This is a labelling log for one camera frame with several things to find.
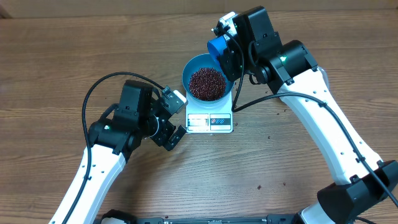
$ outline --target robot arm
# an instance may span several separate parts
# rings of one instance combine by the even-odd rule
[[[85,188],[68,220],[65,220],[86,174],[87,147],[76,176],[49,224],[92,224],[110,186],[133,150],[141,145],[142,138],[149,137],[168,151],[178,144],[185,129],[180,126],[176,130],[169,118],[181,111],[188,103],[187,99],[169,87],[162,90],[162,96],[155,90],[158,99],[152,97],[153,91],[152,85],[127,80],[119,104],[109,107],[90,126],[91,167]],[[112,110],[113,119],[106,118]]]
[[[282,45],[263,7],[239,15],[230,12],[212,31],[217,38],[208,42],[208,50],[227,79],[234,82],[240,78],[242,82],[244,71],[249,70],[258,83],[268,84],[273,94],[291,93],[281,100],[301,120],[328,164],[335,183],[318,192],[317,203],[297,214],[297,223],[347,223],[387,197],[371,174],[392,190],[398,182],[398,163],[383,162],[361,139],[334,101],[316,60],[303,43],[293,40]],[[333,110],[370,168],[365,168],[363,158],[353,151],[346,133],[329,111],[294,93],[315,97]]]

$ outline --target white digital scale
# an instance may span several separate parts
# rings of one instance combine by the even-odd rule
[[[187,133],[231,133],[232,119],[232,92],[216,102],[203,102],[187,94],[186,107]]]

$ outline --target bowl of beans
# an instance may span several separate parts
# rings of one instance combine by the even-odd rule
[[[185,91],[200,103],[221,101],[233,87],[210,54],[191,59],[182,72]]]

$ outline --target wood grain surface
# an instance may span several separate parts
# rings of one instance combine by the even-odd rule
[[[0,0],[5,17],[43,18],[268,11],[395,9],[398,0]]]
[[[220,16],[0,20],[0,223],[51,219],[81,160],[81,104],[97,79],[136,72],[184,92],[184,65],[206,52]],[[335,100],[361,137],[384,160],[398,159],[398,11],[270,17],[283,43],[301,40],[326,69]],[[88,124],[119,101],[127,78],[109,79],[93,92]],[[268,87],[245,80],[238,106],[266,94]],[[185,113],[173,122],[183,124]],[[172,152],[143,141],[99,214],[112,208],[169,218],[295,213],[332,183],[316,145],[280,100],[236,113],[234,122],[232,134],[186,135]],[[398,211],[387,199],[363,216],[397,223]]]

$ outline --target kitchen scale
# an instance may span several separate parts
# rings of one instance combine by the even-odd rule
[[[214,68],[222,72],[209,54],[194,57],[187,63],[182,73],[182,83],[187,92],[185,122],[188,134],[193,133],[231,133],[233,131],[232,88],[233,82],[227,82],[225,94],[215,101],[196,99],[189,91],[189,81],[193,73],[201,68]]]

